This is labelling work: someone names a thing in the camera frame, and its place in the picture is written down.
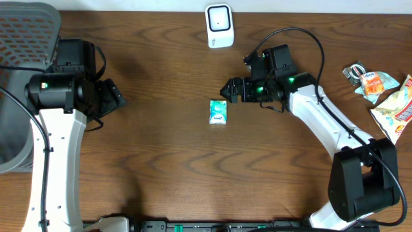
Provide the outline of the teal tissue box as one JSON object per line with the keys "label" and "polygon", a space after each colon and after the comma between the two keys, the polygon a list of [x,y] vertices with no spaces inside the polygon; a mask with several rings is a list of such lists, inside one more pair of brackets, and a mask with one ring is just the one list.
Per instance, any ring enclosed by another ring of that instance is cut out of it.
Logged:
{"label": "teal tissue box", "polygon": [[221,100],[210,101],[210,124],[226,124],[227,123],[227,102]]}

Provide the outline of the orange small packet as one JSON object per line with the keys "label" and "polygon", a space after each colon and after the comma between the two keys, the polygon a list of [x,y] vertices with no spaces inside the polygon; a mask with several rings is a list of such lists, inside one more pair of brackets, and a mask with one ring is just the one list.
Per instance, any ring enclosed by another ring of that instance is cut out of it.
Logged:
{"label": "orange small packet", "polygon": [[368,72],[362,74],[359,79],[366,96],[380,95],[385,90],[378,72]]}

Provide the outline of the mint green wipes pack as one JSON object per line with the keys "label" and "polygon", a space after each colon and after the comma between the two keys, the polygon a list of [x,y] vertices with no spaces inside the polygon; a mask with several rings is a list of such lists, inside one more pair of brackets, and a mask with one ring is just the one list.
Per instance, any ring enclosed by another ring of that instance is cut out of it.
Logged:
{"label": "mint green wipes pack", "polygon": [[[384,91],[389,90],[389,89],[392,89],[392,88],[396,88],[396,87],[398,87],[398,86],[400,85],[398,81],[396,81],[394,78],[392,78],[392,76],[388,75],[387,73],[385,73],[385,72],[380,72],[380,71],[378,71],[378,73],[379,73],[380,78],[381,78],[381,80],[382,80],[382,83],[383,83],[383,85],[384,85],[384,88],[385,88]],[[365,99],[369,100],[369,101],[372,102],[373,104],[375,104],[375,103],[378,101],[379,96],[380,96],[380,95],[369,95],[369,96],[366,96],[365,93],[364,93],[364,91],[363,91],[363,89],[362,89],[362,87],[361,87],[361,84],[360,84],[360,86],[355,90],[355,93],[362,95]]]}

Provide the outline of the cream snack bag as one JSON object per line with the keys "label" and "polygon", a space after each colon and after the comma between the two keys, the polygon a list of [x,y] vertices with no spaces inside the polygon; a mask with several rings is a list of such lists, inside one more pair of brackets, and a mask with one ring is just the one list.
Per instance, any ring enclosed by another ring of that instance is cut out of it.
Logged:
{"label": "cream snack bag", "polygon": [[411,76],[406,77],[399,91],[392,93],[370,113],[385,136],[396,144],[411,121]]}

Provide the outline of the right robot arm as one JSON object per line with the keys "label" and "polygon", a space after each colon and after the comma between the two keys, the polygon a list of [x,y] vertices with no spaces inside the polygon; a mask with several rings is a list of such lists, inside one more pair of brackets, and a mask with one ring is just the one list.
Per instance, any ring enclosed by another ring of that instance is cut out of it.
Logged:
{"label": "right robot arm", "polygon": [[279,112],[301,119],[331,156],[329,201],[308,219],[311,227],[331,230],[367,226],[365,218],[400,202],[395,145],[360,130],[316,86],[299,73],[288,45],[267,48],[247,62],[250,77],[228,80],[220,90],[231,103],[279,101]]}

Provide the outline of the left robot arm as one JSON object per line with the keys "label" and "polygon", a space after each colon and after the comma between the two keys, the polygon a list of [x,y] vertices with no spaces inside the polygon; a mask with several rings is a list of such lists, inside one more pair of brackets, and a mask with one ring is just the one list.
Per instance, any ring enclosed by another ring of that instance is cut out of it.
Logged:
{"label": "left robot arm", "polygon": [[25,86],[33,133],[33,170],[23,231],[132,231],[127,216],[112,214],[85,225],[80,215],[80,147],[87,123],[123,107],[126,100],[97,69],[101,49],[82,39],[61,39],[57,59]]}

